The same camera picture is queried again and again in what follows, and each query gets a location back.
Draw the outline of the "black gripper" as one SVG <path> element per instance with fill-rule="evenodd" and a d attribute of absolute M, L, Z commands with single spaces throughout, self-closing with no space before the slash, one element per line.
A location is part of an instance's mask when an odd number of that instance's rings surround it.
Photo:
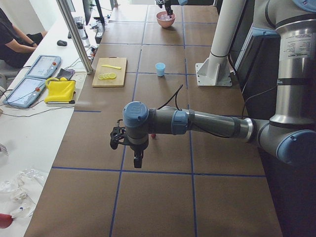
<path fill-rule="evenodd" d="M 134 168 L 142 168 L 144 151 L 148 147 L 149 141 L 142 144 L 132 144 L 130 147 L 134 151 Z"/>

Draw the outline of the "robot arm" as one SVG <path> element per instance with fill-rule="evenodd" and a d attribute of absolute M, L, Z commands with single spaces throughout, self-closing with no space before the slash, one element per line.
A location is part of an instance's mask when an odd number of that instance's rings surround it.
<path fill-rule="evenodd" d="M 164 5 L 167 15 L 172 16 L 173 14 L 173 10 L 171 9 L 171 6 L 173 5 L 172 0 L 155 0 L 155 2 L 160 8 L 162 8 L 162 6 Z M 188 3 L 188 0 L 177 0 L 176 2 L 179 3 L 180 5 L 186 5 Z"/>
<path fill-rule="evenodd" d="M 245 103 L 239 118 L 213 115 L 164 104 L 148 108 L 136 101 L 122 111 L 123 127 L 111 135 L 111 147 L 129 146 L 140 168 L 151 134 L 182 135 L 187 131 L 219 138 L 242 139 L 278 160 L 302 166 L 316 160 L 316 121 L 312 89 L 316 69 L 316 3 L 313 0 L 255 0 L 251 32 L 274 42 L 273 78 L 243 79 Z"/>

